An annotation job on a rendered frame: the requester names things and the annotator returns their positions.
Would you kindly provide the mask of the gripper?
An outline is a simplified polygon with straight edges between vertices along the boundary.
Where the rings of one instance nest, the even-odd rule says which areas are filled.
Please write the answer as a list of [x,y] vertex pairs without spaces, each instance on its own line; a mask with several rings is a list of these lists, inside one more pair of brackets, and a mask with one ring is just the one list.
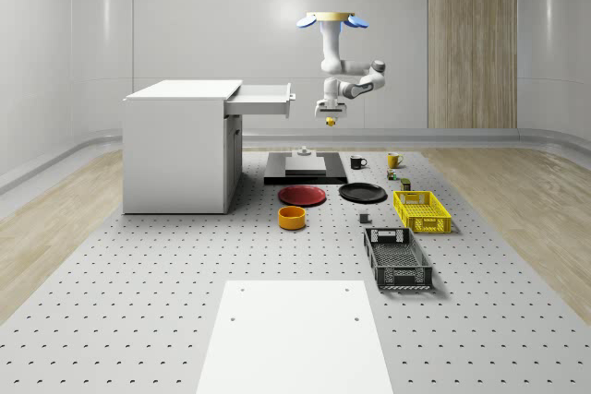
[[337,121],[339,118],[347,116],[347,106],[344,102],[337,100],[319,100],[315,107],[315,117],[324,120],[326,123],[327,117],[333,117]]

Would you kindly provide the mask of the white drawer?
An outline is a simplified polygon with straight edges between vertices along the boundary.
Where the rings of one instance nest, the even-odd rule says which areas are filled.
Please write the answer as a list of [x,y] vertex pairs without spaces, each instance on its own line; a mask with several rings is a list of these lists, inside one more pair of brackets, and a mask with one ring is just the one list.
[[291,84],[285,85],[241,85],[225,101],[224,113],[279,114],[289,116],[290,104],[296,99]]

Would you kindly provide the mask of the black plate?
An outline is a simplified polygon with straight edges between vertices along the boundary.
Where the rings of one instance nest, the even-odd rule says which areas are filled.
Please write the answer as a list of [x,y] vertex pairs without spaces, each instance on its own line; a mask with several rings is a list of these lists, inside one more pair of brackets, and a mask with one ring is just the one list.
[[380,203],[387,199],[387,193],[382,187],[360,182],[342,185],[339,195],[348,201],[361,204]]

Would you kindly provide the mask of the red plate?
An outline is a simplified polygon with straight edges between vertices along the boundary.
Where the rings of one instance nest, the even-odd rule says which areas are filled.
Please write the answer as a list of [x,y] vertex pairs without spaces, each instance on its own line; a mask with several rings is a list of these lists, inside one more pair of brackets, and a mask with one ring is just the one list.
[[312,185],[290,185],[278,192],[278,198],[288,206],[313,207],[326,200],[325,191]]

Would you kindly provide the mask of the yellow bowl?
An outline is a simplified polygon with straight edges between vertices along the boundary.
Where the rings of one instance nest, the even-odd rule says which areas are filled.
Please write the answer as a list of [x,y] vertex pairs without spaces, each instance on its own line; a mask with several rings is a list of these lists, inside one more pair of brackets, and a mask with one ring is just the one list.
[[278,224],[281,228],[295,231],[306,225],[306,211],[297,206],[282,207],[278,211]]

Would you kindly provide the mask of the yellow basket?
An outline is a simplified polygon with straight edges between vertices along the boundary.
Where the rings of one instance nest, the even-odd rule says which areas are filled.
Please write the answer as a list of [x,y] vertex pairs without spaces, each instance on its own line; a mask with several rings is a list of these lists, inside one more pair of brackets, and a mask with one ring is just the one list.
[[415,233],[449,233],[452,217],[430,191],[395,191],[393,205],[403,225]]

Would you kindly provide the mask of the white cabinet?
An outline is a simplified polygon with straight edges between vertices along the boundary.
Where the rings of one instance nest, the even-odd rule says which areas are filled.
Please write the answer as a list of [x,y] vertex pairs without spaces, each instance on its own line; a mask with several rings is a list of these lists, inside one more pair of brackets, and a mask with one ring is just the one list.
[[123,101],[123,211],[225,213],[224,105],[238,80],[163,80]]

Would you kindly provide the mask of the dark grey basket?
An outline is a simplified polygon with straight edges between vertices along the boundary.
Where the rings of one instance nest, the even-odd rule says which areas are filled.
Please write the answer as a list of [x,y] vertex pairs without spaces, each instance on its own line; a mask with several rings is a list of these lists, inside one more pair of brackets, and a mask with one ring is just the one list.
[[367,228],[364,243],[379,288],[432,287],[432,265],[408,228]]

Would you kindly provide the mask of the white board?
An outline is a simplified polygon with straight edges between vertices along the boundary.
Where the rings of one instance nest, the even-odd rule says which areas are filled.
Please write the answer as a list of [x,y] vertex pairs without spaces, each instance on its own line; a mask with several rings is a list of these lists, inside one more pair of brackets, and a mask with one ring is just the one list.
[[197,394],[392,394],[363,281],[228,281]]

